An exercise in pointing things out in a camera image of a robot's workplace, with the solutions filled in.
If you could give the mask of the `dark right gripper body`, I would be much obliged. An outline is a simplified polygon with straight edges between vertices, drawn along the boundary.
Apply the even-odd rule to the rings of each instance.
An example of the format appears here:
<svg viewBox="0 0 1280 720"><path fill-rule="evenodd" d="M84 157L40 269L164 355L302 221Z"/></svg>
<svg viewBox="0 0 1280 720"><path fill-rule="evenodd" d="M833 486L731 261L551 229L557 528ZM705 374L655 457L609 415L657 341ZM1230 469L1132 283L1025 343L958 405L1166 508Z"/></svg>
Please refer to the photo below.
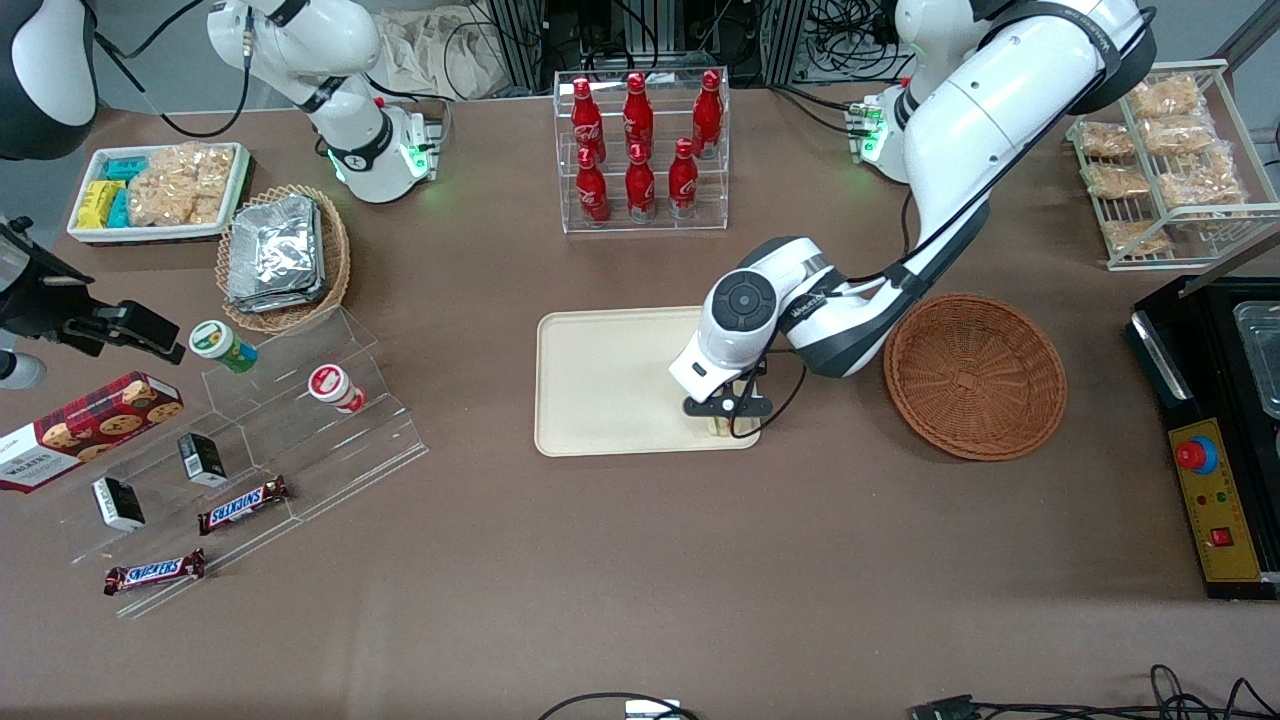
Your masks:
<svg viewBox="0 0 1280 720"><path fill-rule="evenodd" d="M3 222L3 331L61 343L63 322L102 304L90 293L95 278L32 242L31 227L29 220Z"/></svg>

